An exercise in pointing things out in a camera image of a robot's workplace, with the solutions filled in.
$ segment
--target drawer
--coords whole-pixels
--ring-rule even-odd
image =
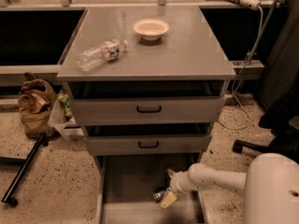
[[[206,151],[207,124],[163,124],[87,127],[85,140],[93,156],[194,153]]]
[[[75,100],[71,104],[80,125],[165,122],[215,122],[224,97],[184,99]]]
[[[166,209],[152,197],[157,188],[169,186],[166,169],[188,170],[193,164],[191,155],[109,156],[105,160],[96,223],[207,223],[197,191],[179,196]]]

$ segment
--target backpack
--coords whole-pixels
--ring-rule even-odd
[[[18,97],[25,134],[29,138],[38,138],[42,133],[53,137],[57,132],[49,126],[49,118],[57,95],[47,81],[31,73],[26,73],[25,77],[30,80],[23,82]]]

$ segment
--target drawer handle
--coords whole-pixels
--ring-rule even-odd
[[[138,146],[139,146],[140,148],[156,148],[156,147],[159,146],[159,141],[157,141],[156,144],[154,144],[154,145],[152,145],[152,146],[143,146],[143,145],[142,145],[142,142],[138,142]]]
[[[162,110],[162,107],[159,105],[156,110],[142,110],[139,106],[136,107],[138,113],[159,113]]]

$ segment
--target cabinet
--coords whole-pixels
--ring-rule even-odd
[[[161,19],[170,26],[156,45],[141,43],[134,33],[133,24],[144,18]],[[76,54],[110,38],[126,39],[128,50],[117,61],[81,72]],[[89,153],[103,164],[99,166],[103,178],[105,172],[112,172],[111,163],[119,165],[119,170],[131,162],[148,170],[142,161],[150,160],[150,168],[159,169],[183,160],[187,168],[180,156],[207,149],[225,102],[223,95],[234,77],[232,64],[196,6],[89,8],[57,76],[70,97]],[[169,157],[174,158],[156,167],[155,163]],[[125,172],[118,175],[128,176]],[[105,187],[111,185],[103,181],[102,195]],[[148,198],[150,193],[143,194]],[[102,204],[101,212],[106,208]],[[126,222],[116,218],[111,223]]]

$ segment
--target clear water bottle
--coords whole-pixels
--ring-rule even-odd
[[[86,72],[95,67],[113,61],[124,53],[128,46],[126,40],[111,39],[99,46],[85,50],[77,55],[78,67]]]

